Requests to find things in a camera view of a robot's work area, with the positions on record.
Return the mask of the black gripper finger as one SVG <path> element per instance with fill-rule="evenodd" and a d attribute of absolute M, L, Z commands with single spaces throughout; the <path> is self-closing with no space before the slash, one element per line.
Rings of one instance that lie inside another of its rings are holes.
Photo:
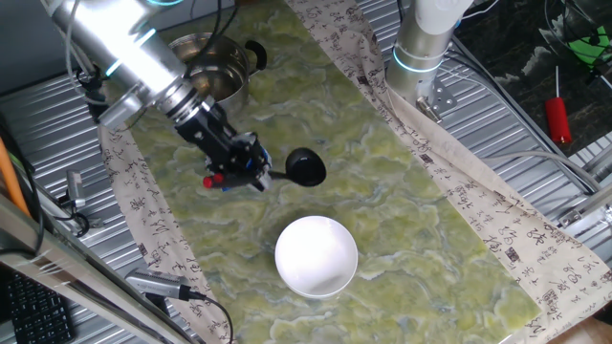
<path fill-rule="evenodd" d="M 272 169 L 272 158 L 264 146 L 260 143 L 257 135 L 251 135 L 250 137 L 250 155 L 251 163 L 249 168 L 252 171 L 255 170 L 271 170 Z"/>
<path fill-rule="evenodd" d="M 269 170 L 255 170 L 251 172 L 250 187 L 259 192 L 269 190 L 273 186 L 273 179 Z"/>

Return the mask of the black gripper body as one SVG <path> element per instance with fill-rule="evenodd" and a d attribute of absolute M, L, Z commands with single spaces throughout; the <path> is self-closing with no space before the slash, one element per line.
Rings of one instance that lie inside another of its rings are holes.
<path fill-rule="evenodd" d="M 208 157 L 213 173 L 258 173 L 259 141 L 253 132 L 238 133 L 215 102 L 182 102 L 174 107 L 174 127 Z"/>

